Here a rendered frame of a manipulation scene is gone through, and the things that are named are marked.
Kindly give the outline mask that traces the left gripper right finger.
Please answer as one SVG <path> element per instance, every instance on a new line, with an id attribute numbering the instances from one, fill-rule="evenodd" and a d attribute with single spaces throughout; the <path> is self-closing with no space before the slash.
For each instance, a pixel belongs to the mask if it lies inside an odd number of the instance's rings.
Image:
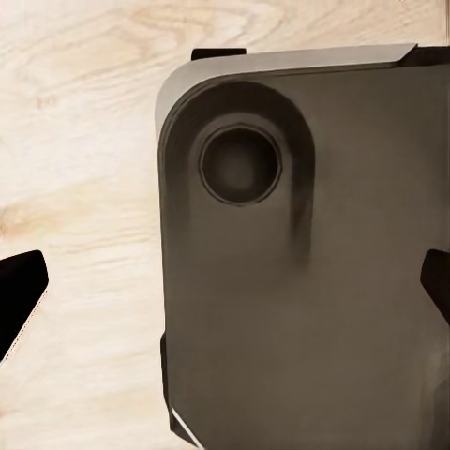
<path id="1" fill-rule="evenodd" d="M 420 282 L 450 325 L 450 253 L 429 249 Z"/>

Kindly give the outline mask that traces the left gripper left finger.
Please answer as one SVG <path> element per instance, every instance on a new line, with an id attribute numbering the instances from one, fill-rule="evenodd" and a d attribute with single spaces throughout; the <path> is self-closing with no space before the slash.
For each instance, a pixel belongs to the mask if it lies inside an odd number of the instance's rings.
<path id="1" fill-rule="evenodd" d="M 0 260 L 0 361 L 48 286 L 40 249 Z"/>

